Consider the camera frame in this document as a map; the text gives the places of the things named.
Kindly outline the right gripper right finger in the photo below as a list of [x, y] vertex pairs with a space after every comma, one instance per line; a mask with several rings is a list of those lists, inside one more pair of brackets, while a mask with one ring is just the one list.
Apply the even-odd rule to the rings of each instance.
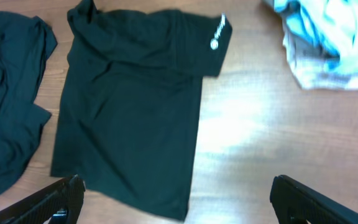
[[279, 224], [358, 224], [358, 213], [287, 175], [274, 177], [270, 203]]

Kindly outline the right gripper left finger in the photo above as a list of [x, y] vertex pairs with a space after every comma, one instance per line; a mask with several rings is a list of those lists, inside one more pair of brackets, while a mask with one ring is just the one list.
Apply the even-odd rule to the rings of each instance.
[[78, 175], [65, 177], [0, 211], [0, 224], [76, 224], [85, 185]]

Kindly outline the black t-shirt with logo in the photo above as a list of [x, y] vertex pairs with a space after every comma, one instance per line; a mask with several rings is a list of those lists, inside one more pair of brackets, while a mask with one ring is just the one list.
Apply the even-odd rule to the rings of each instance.
[[153, 215], [185, 220], [204, 77], [217, 77], [232, 26], [178, 9], [67, 13], [73, 33], [50, 174]]

